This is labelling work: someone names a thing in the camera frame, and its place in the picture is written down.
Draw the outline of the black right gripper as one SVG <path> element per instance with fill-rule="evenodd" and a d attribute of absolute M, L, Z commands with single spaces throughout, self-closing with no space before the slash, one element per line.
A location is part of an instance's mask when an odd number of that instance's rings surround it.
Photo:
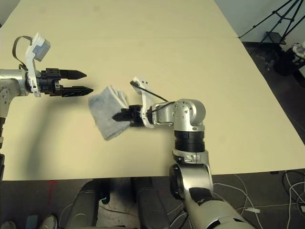
<path fill-rule="evenodd" d="M 144 126 L 141 117 L 141 105 L 130 105 L 129 109 L 121 109 L 120 112 L 116 113 L 112 119 L 115 121 L 130 121 L 131 127 L 141 127 Z"/>

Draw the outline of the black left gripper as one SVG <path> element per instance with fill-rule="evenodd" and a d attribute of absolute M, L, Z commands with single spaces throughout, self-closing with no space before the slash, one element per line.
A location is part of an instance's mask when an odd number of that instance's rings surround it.
<path fill-rule="evenodd" d="M 40 92 L 49 96 L 76 97 L 85 96 L 93 92 L 92 88 L 85 86 L 62 87 L 60 79 L 78 80 L 87 77 L 87 74 L 77 70 L 63 70 L 56 68 L 46 68 L 41 71 L 39 78 Z"/>

